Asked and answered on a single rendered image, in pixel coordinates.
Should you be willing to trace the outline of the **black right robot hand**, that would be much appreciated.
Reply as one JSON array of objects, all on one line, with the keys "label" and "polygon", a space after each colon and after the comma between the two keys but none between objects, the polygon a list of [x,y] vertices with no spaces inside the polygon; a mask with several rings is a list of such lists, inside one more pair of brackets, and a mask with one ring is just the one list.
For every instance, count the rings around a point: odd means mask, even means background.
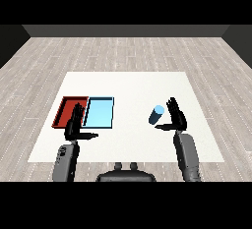
[{"label": "black right robot hand", "polygon": [[161,129],[163,131],[186,131],[187,130],[187,120],[184,113],[180,110],[179,105],[174,97],[171,97],[167,102],[166,106],[170,114],[171,123],[156,125],[156,129]]}]

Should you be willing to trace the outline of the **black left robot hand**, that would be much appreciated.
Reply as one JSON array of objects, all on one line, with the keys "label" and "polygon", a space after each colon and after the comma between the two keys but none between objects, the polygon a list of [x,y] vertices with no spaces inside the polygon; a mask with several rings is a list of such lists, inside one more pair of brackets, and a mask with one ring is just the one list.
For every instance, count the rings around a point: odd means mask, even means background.
[{"label": "black left robot hand", "polygon": [[74,106],[71,118],[67,121],[65,127],[64,136],[66,141],[90,140],[97,137],[97,134],[95,133],[80,132],[84,110],[85,108],[80,103],[77,103]]}]

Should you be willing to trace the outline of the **red shallow open box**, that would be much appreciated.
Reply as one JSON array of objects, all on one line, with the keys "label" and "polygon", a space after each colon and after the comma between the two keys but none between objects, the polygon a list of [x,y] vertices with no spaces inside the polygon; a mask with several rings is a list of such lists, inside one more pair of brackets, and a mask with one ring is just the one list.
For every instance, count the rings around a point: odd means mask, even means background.
[{"label": "red shallow open box", "polygon": [[87,96],[64,96],[55,115],[52,128],[64,129],[68,120],[72,116],[75,105],[80,103],[84,108],[86,108],[88,99],[89,98]]}]

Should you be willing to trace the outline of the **small blue can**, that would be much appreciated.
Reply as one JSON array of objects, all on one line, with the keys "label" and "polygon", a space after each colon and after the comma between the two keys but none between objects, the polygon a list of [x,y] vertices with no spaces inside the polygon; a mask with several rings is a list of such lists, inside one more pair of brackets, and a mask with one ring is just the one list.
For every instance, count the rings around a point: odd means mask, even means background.
[{"label": "small blue can", "polygon": [[149,117],[149,123],[154,125],[159,118],[162,116],[164,113],[164,108],[161,105],[157,105],[154,109],[152,114]]}]

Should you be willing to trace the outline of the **light blue shallow open box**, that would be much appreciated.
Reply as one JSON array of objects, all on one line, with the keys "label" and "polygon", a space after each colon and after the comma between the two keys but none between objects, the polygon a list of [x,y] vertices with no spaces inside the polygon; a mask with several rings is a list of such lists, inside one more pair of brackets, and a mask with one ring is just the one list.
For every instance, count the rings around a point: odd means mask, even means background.
[{"label": "light blue shallow open box", "polygon": [[88,101],[84,129],[111,129],[114,98],[112,96],[92,96]]}]

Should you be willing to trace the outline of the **dark grey robot body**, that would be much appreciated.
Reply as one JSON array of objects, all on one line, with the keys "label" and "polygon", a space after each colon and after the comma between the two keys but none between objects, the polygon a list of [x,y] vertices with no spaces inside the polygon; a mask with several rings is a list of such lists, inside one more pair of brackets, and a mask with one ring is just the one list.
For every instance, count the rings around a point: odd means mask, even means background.
[{"label": "dark grey robot body", "polygon": [[151,173],[146,173],[138,169],[136,162],[130,163],[129,170],[122,169],[122,163],[116,162],[114,169],[102,174],[96,178],[97,182],[155,182],[156,178]]}]

